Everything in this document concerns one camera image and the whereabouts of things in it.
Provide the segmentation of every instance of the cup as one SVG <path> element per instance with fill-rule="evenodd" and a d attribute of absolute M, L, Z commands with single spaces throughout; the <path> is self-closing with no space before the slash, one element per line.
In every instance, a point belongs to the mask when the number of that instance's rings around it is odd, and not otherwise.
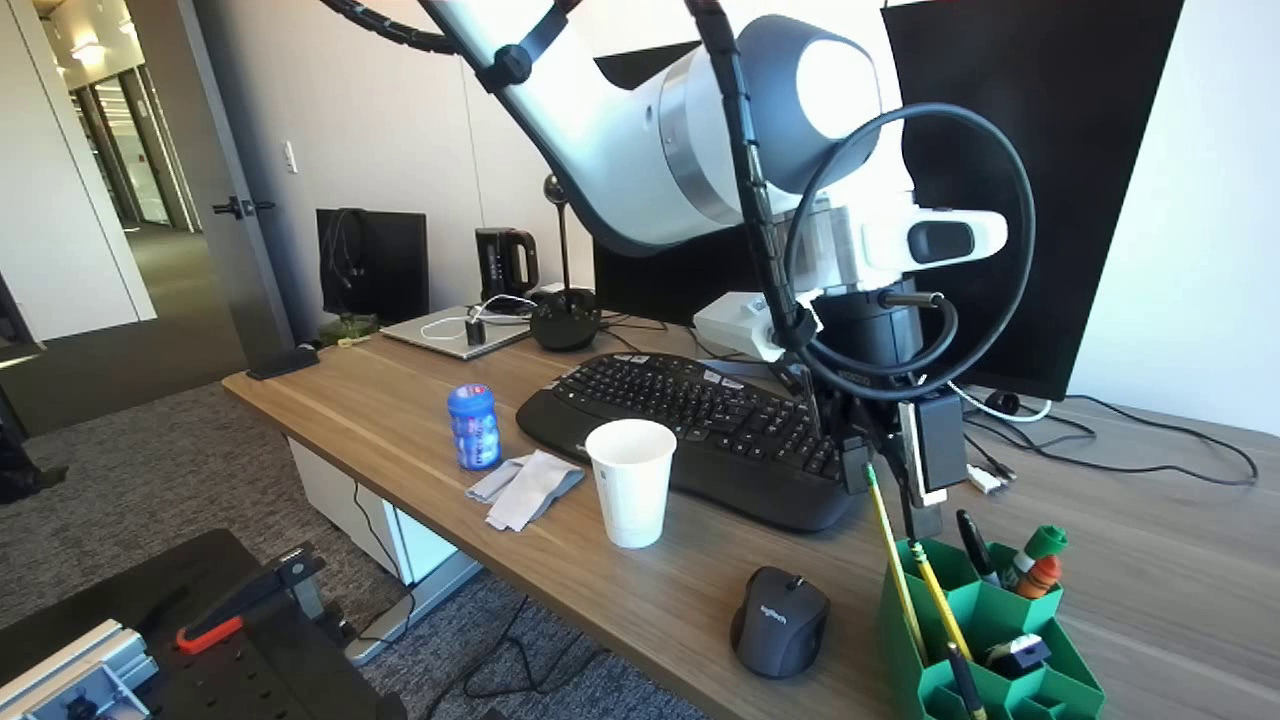
<path fill-rule="evenodd" d="M 615 548 L 664 535 L 675 431 L 653 419 L 613 419 L 589 435 L 604 532 Z"/>

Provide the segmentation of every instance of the floor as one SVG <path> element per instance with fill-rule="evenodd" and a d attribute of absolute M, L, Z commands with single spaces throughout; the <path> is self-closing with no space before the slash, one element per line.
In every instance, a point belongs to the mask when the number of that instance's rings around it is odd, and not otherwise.
<path fill-rule="evenodd" d="M 50 341 L 38 361 L 2 372 L 27 435 L 72 426 L 143 401 L 210 382 L 244 369 L 205 237 L 128 231 L 155 318 Z"/>

